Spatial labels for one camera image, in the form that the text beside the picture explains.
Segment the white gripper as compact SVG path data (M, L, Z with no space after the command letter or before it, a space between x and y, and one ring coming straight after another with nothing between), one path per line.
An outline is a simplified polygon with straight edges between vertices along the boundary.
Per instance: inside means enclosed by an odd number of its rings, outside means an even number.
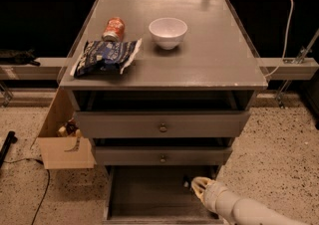
M222 213L221 194L227 191L227 187L223 183L214 181L208 177L198 176L191 181L190 186L207 210L216 214Z

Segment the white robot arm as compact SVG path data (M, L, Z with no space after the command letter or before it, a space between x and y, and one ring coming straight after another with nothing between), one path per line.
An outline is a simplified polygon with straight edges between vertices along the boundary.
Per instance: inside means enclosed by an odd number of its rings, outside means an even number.
M307 225L256 200L241 197L223 183L208 177L195 177L191 188L203 206L221 216L228 225Z

